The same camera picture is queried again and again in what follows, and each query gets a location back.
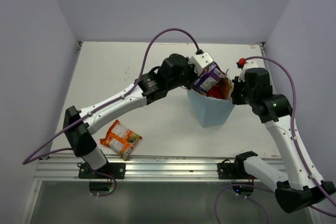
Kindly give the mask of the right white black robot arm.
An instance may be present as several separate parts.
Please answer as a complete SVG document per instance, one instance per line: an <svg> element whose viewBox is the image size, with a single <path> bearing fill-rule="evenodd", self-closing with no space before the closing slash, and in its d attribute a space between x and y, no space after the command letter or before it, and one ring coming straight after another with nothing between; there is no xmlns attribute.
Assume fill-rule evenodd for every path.
<svg viewBox="0 0 336 224"><path fill-rule="evenodd" d="M288 99L272 92L269 72L260 67L243 69L233 80L232 101L248 104L276 143L286 172L264 162L255 152L235 158L234 172L240 178L252 175L275 193L279 206L291 213L323 201L335 193L333 182L323 179L291 125L292 107Z"/></svg>

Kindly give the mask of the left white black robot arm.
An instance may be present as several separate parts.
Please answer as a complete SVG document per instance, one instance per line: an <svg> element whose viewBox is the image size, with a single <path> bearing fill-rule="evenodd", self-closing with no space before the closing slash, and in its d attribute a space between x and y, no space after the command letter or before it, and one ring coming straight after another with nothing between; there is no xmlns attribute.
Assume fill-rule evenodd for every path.
<svg viewBox="0 0 336 224"><path fill-rule="evenodd" d="M90 171L97 178L106 177L108 161L93 134L117 117L166 97L175 88L189 88L202 71L195 57L172 54L160 66L143 74L139 81L112 96L111 100L81 110L69 107L65 112L63 128L74 154L90 166Z"/></svg>

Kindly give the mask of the purple snack packet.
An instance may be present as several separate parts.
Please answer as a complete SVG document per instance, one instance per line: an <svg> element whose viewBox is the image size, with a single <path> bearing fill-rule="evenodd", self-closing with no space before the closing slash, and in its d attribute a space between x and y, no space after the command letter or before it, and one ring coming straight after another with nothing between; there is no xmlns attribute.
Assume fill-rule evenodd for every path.
<svg viewBox="0 0 336 224"><path fill-rule="evenodd" d="M194 88L207 93L214 85L219 83L225 74L221 71L216 62L208 66L201 76L194 82Z"/></svg>

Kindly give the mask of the orange snack packet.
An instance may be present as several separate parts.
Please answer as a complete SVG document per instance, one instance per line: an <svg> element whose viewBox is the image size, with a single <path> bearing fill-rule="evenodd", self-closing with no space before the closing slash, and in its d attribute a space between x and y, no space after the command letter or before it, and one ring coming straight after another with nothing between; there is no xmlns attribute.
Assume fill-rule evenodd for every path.
<svg viewBox="0 0 336 224"><path fill-rule="evenodd" d="M100 139L100 144L109 147L124 161L129 159L138 141L142 137L115 120L107 130L105 138Z"/></svg>

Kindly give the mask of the red gummy candy bag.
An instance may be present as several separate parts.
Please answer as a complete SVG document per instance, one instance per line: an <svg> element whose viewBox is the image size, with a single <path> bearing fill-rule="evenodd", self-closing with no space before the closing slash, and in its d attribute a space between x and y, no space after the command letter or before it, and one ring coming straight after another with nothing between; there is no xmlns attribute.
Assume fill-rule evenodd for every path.
<svg viewBox="0 0 336 224"><path fill-rule="evenodd" d="M220 86L213 86L208 92L207 97L216 98L216 99L224 99L223 92Z"/></svg>

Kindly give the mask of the yellow Kettle chips bag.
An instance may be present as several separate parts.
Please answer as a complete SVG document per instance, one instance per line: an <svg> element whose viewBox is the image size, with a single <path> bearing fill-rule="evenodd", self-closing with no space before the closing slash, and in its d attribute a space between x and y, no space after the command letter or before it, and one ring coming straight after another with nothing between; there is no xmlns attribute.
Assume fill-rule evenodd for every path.
<svg viewBox="0 0 336 224"><path fill-rule="evenodd" d="M230 95L233 90L233 83L229 78L223 78L219 83L219 92L223 99L231 100Z"/></svg>

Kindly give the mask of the light blue paper bag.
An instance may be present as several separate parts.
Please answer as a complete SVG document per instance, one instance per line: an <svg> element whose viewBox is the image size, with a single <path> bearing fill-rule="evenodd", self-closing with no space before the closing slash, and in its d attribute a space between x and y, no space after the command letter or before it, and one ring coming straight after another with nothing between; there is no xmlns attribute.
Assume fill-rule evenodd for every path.
<svg viewBox="0 0 336 224"><path fill-rule="evenodd" d="M202 127L225 124L235 107L231 101L207 97L195 90L187 90L187 96Z"/></svg>

